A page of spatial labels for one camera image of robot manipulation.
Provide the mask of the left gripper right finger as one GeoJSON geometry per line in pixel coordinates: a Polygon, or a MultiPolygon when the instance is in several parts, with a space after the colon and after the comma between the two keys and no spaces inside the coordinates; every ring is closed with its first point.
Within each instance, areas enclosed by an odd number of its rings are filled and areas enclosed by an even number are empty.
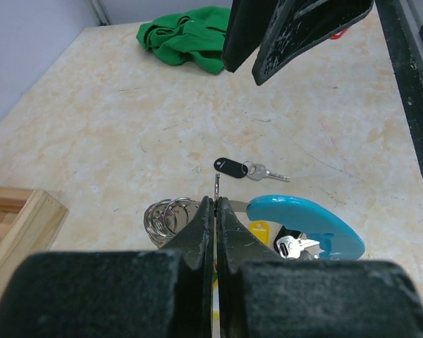
{"type": "Polygon", "coordinates": [[[222,337],[282,337],[286,333],[286,264],[238,219],[230,201],[216,204],[222,337]]]}

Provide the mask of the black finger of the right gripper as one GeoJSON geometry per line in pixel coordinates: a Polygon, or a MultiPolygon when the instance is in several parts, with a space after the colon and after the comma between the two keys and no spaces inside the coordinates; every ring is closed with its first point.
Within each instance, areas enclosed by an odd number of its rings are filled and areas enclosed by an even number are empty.
{"type": "Polygon", "coordinates": [[[278,1],[264,34],[252,75],[264,84],[294,58],[361,21],[373,1],[278,1]]]}

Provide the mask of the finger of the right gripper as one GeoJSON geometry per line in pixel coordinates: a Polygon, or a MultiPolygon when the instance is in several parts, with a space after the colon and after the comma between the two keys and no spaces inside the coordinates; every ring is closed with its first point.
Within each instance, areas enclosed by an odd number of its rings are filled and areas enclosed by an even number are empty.
{"type": "Polygon", "coordinates": [[[235,0],[223,45],[224,68],[234,73],[261,44],[276,0],[235,0]]]}

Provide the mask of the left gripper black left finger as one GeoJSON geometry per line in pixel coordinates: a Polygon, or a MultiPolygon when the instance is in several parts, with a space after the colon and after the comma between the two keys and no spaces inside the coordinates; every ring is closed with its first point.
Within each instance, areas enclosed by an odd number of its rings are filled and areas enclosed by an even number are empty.
{"type": "Polygon", "coordinates": [[[205,196],[192,220],[162,250],[177,259],[170,337],[211,337],[214,202],[205,196]]]}

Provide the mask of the red tagged key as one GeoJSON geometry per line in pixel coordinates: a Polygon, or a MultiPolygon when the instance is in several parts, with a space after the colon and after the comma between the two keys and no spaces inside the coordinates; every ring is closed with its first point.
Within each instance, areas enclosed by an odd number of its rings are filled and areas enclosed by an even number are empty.
{"type": "Polygon", "coordinates": [[[330,36],[330,39],[331,40],[337,40],[337,39],[340,39],[346,32],[348,31],[348,29],[347,28],[345,28],[345,29],[343,29],[343,30],[341,30],[340,32],[338,32],[338,33],[336,33],[336,34],[334,34],[334,35],[331,35],[330,36]]]}

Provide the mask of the large metal keyring with keys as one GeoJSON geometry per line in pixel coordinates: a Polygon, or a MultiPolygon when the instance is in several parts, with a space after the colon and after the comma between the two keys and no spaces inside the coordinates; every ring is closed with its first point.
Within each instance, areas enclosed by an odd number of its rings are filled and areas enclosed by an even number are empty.
{"type": "MultiPolygon", "coordinates": [[[[258,196],[249,202],[231,201],[231,208],[249,221],[251,233],[287,259],[355,260],[365,245],[337,215],[313,201],[288,195],[258,196]]],[[[194,217],[200,203],[189,197],[164,199],[144,214],[145,230],[162,247],[194,217]]]]}

